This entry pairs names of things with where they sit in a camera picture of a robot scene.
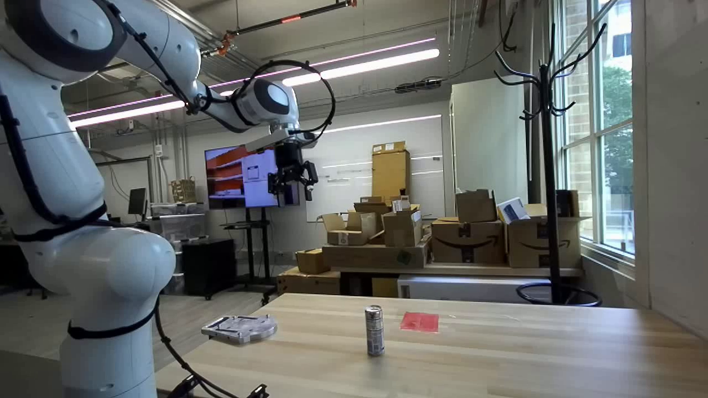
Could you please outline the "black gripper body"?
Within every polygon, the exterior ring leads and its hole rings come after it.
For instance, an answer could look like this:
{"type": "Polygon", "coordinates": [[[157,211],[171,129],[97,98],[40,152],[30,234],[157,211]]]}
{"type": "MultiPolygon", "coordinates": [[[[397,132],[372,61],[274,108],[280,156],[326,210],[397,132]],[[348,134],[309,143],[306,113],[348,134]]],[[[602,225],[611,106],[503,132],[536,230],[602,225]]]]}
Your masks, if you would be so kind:
{"type": "Polygon", "coordinates": [[[293,185],[303,185],[306,198],[311,198],[311,185],[318,182],[316,165],[303,156],[299,143],[278,143],[274,147],[276,171],[268,175],[268,190],[288,203],[293,198],[293,185]]]}

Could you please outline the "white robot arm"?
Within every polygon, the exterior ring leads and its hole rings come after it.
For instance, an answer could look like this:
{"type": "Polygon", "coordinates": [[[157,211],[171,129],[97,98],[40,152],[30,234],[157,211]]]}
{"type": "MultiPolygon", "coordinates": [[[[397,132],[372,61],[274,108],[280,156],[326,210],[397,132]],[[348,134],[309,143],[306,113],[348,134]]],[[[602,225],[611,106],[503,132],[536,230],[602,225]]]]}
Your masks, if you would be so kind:
{"type": "Polygon", "coordinates": [[[153,0],[0,0],[0,24],[0,210],[30,277],[70,299],[63,396],[157,398],[153,315],[175,250],[109,221],[103,176],[61,90],[124,59],[233,132],[265,123],[285,134],[299,130],[297,95],[272,79],[209,90],[194,35],[153,0]]]}

